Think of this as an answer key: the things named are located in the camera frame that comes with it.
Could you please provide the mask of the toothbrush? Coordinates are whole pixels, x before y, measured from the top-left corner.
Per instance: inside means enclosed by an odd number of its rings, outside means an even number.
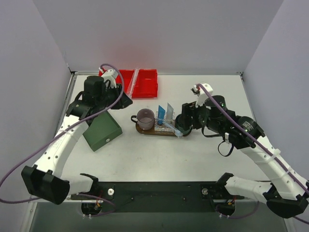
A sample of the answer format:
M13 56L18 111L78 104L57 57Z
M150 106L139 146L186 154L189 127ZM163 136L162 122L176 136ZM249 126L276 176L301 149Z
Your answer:
M175 134L176 137L178 137L178 138L183 137L183 133L182 133L180 130L176 129L173 125L169 124L169 123L166 122L166 121L163 121L163 124L164 124L167 128L171 129L172 132Z
M133 72L133 76L132 76L132 79L128 85L128 88L127 88L127 95L132 98L132 95L133 95L133 91L134 91L134 88L135 88L135 84L136 84L136 81L137 81L137 78L138 78L138 74L139 74L139 69L135 69L134 72Z

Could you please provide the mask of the clear plastic bag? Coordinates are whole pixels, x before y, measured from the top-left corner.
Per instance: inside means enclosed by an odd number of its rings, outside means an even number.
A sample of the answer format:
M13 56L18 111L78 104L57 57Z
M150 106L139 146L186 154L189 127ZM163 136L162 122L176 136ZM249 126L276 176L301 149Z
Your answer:
M172 119L169 121L169 124L175 126L175 112L173 112ZM155 113L155 123L154 123L154 130L158 132L172 132L172 129L167 127L165 124L159 125L158 124L158 111Z

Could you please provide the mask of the blue toothpaste tube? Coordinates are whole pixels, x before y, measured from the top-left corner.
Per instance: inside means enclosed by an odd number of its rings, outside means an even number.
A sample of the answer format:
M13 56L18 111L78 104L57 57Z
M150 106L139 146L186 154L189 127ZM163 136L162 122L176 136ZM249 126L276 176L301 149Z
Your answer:
M165 112L166 112L165 109L161 105L159 105L158 106L158 121L157 121L157 124L159 126L163 125Z

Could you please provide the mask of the translucent purple cup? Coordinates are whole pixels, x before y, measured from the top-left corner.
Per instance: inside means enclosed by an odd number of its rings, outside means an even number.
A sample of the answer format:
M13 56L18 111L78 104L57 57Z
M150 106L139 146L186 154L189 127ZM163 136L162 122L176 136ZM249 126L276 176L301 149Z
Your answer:
M150 130L155 124L154 112L147 108L139 110L137 114L131 116L130 119L144 131Z

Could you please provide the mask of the white toothpaste tube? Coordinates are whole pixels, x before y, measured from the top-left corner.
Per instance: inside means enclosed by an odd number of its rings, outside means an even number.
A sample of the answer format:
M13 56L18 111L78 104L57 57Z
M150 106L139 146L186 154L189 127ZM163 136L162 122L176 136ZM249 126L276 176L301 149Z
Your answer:
M166 121L172 121L172 120L173 120L173 113L174 113L174 109L173 109L173 107L168 103L168 104L167 104Z

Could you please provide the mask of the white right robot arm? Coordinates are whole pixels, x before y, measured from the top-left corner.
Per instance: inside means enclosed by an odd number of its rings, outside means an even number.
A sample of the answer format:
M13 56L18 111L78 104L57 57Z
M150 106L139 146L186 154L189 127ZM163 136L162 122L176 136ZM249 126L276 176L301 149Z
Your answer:
M308 180L284 161L256 121L227 109L223 96L215 95L213 98L223 111L210 99L201 106L197 106L196 102L184 103L181 114L176 117L176 127L184 134L193 129L213 131L213 137L229 141L232 149L247 155L269 179L267 182L251 181L224 173L216 182L218 190L264 203L282 218L302 214L309 205Z

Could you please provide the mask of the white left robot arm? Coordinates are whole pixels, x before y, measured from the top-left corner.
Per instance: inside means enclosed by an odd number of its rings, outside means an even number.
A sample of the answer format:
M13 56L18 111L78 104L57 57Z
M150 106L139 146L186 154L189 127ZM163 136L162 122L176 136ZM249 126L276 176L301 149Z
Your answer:
M25 166L21 172L29 194L54 204L61 204L72 194L97 197L99 187L94 184L94 176L81 174L77 180L63 180L61 176L73 148L94 120L109 109L124 109L133 103L116 78L112 74L86 78L83 91L68 106L53 142L33 166Z

